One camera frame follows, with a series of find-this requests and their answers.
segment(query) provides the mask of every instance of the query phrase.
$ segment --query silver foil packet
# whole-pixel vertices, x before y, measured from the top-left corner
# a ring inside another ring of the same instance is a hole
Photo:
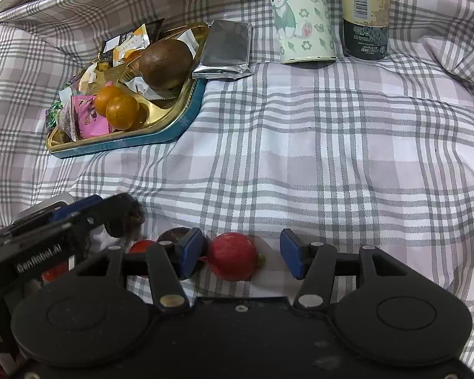
[[[214,20],[193,78],[238,78],[253,74],[249,69],[251,24]]]

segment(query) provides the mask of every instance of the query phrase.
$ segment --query barcode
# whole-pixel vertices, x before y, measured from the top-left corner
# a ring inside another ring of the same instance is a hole
[[[368,20],[368,0],[353,0],[356,18]]]

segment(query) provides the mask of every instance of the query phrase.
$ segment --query orange fruit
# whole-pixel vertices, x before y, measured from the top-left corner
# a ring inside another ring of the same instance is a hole
[[[106,108],[109,104],[109,101],[112,100],[117,95],[124,94],[121,88],[116,87],[115,85],[108,85],[107,87],[102,88],[95,96],[95,109],[102,117],[106,115]]]
[[[139,103],[128,94],[112,98],[107,105],[107,121],[117,130],[125,131],[132,127],[138,115]]]

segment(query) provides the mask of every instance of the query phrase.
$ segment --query cat print tin can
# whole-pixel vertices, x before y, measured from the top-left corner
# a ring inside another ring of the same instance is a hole
[[[391,0],[342,0],[344,52],[379,61],[388,50]]]
[[[281,62],[336,59],[326,0],[270,0]]]

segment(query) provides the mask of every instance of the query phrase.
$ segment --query blue gripper pad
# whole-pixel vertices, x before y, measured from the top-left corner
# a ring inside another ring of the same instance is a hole
[[[66,218],[69,216],[72,212],[77,212],[77,211],[82,211],[85,208],[91,207],[92,205],[95,205],[96,203],[99,203],[102,200],[102,197],[100,195],[92,195],[87,198],[84,198],[80,201],[71,203],[70,205],[60,208],[56,211],[54,211],[54,214],[51,218],[52,221],[58,221],[60,219]]]
[[[289,272],[298,280],[305,278],[309,270],[309,247],[291,229],[285,228],[279,236],[281,255]]]
[[[180,280],[185,280],[191,276],[204,248],[205,239],[199,228],[191,229],[180,241],[181,246],[186,239],[187,242],[182,247],[181,261],[178,265]]]

